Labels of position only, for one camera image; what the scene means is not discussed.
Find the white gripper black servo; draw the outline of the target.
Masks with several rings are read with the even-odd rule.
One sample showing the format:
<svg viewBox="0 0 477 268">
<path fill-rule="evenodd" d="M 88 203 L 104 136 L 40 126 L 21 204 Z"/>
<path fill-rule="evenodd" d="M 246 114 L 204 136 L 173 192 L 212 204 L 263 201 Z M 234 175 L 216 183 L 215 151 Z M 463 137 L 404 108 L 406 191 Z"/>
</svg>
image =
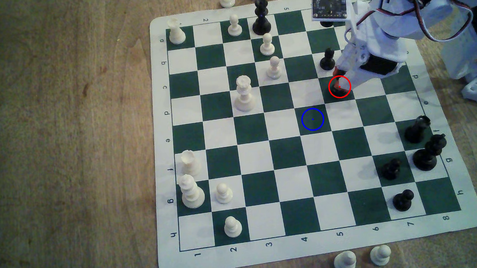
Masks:
<svg viewBox="0 0 477 268">
<path fill-rule="evenodd" d="M 348 93 L 369 77 L 397 74 L 408 57 L 404 39 L 385 33 L 372 16 L 351 28 L 351 43 L 341 51 L 332 74 L 335 94 Z"/>
</svg>

